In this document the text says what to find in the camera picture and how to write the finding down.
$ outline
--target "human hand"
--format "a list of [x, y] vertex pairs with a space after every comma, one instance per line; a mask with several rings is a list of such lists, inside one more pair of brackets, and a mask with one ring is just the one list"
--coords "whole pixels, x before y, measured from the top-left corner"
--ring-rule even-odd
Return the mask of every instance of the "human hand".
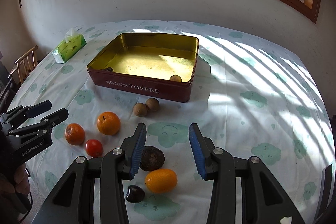
[[14, 181], [16, 185], [13, 186], [4, 176], [0, 176], [0, 192], [7, 193], [22, 193], [29, 194], [30, 186], [28, 181], [28, 174], [26, 173], [26, 164], [19, 166], [14, 173]]

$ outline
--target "orange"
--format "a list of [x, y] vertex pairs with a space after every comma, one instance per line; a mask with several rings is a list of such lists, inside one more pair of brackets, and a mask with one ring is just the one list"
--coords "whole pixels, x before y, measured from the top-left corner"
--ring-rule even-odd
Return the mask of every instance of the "orange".
[[145, 184], [153, 193], [166, 193], [175, 188], [177, 175], [170, 169], [157, 169], [146, 176]]
[[85, 140], [85, 131], [78, 123], [71, 123], [65, 129], [64, 136], [69, 144], [80, 145]]
[[114, 135], [120, 129], [120, 119], [113, 112], [103, 112], [97, 118], [97, 128], [100, 133]]

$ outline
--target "wall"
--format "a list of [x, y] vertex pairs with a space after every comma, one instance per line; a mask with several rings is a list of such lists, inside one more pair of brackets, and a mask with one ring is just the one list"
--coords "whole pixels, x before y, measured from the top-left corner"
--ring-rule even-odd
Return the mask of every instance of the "wall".
[[33, 47], [31, 38], [19, 13], [18, 0], [0, 0], [1, 62], [8, 72], [14, 62]]
[[251, 33], [296, 53], [336, 114], [336, 0], [322, 0], [317, 23], [278, 0], [22, 0], [39, 47], [52, 50], [76, 25], [131, 19], [184, 20]]

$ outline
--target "silver bolt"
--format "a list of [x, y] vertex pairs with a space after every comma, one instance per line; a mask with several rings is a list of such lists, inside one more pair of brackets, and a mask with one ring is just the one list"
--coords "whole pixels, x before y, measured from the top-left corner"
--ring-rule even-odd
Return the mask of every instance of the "silver bolt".
[[115, 149], [113, 149], [113, 154], [115, 154], [115, 155], [119, 155], [122, 152], [123, 152], [123, 150], [121, 148], [115, 148]]
[[217, 155], [223, 154], [223, 149], [216, 147], [213, 149], [213, 152]]
[[258, 157], [251, 157], [251, 162], [253, 162], [254, 164], [258, 164], [260, 160]]
[[81, 164], [81, 163], [83, 163], [84, 161], [85, 161], [85, 158], [84, 158], [83, 156], [80, 156], [80, 157], [76, 158], [76, 162], [77, 162], [78, 164]]

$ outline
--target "tomato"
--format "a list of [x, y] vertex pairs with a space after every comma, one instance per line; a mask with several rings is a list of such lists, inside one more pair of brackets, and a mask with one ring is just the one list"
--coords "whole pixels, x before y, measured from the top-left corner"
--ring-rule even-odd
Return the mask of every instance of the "tomato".
[[90, 139], [85, 143], [85, 151], [93, 158], [100, 157], [103, 154], [103, 145], [98, 140]]

